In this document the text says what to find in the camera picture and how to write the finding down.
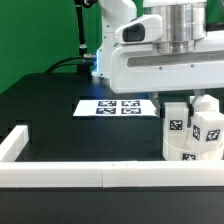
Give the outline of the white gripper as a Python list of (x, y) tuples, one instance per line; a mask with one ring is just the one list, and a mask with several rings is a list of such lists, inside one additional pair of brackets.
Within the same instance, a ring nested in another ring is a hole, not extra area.
[(194, 90), (193, 117), (204, 89), (224, 87), (224, 30), (208, 31), (204, 22), (202, 16), (153, 13), (120, 26), (109, 67), (112, 91), (151, 92), (154, 113), (163, 118), (158, 92)]

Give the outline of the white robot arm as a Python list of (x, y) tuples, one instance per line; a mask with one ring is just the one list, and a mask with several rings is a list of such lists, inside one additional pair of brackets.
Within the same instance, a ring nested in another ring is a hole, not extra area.
[(224, 87), (224, 30), (206, 28), (207, 0), (99, 0), (102, 44), (93, 75), (119, 93), (147, 93), (161, 114), (160, 92)]

